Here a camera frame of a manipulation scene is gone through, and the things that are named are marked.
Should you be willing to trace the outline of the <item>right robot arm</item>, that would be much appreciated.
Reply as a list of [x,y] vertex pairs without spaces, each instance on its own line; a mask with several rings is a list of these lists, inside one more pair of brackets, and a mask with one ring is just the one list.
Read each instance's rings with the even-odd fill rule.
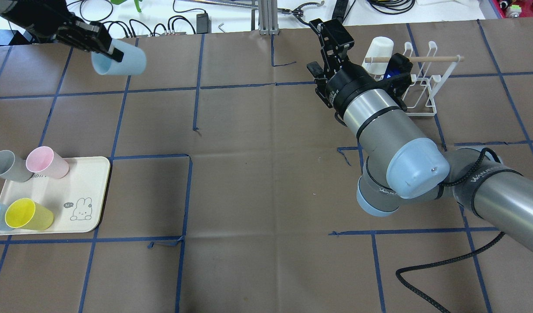
[[348,57],[354,40],[337,20],[311,20],[324,65],[310,62],[316,94],[333,108],[368,157],[356,198],[373,216],[400,206],[452,197],[533,252],[533,181],[505,166],[488,148],[442,153],[406,114],[413,59],[391,53],[383,79]]

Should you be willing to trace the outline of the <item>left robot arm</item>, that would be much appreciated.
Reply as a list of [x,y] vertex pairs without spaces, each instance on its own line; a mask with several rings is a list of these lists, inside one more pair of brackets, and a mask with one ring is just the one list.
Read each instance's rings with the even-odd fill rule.
[[112,43],[105,26],[86,22],[69,11],[64,0],[0,0],[0,17],[37,38],[52,39],[122,62],[124,53]]

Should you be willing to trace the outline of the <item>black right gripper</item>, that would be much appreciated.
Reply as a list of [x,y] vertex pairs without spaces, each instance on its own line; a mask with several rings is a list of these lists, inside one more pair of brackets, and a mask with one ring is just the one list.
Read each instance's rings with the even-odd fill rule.
[[383,69],[384,79],[376,81],[364,67],[350,61],[347,52],[355,42],[340,20],[315,19],[308,25],[318,36],[324,66],[314,61],[307,64],[307,69],[317,85],[316,94],[328,108],[344,113],[358,95],[381,89],[400,109],[407,111],[402,96],[412,83],[410,59],[395,53],[387,63],[390,69]]

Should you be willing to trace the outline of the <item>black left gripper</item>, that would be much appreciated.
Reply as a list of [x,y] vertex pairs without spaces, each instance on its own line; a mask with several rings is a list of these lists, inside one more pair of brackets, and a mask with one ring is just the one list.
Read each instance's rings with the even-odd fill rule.
[[85,22],[76,16],[53,23],[56,40],[83,51],[106,55],[115,62],[122,62],[124,53],[112,44],[112,37],[100,22]]

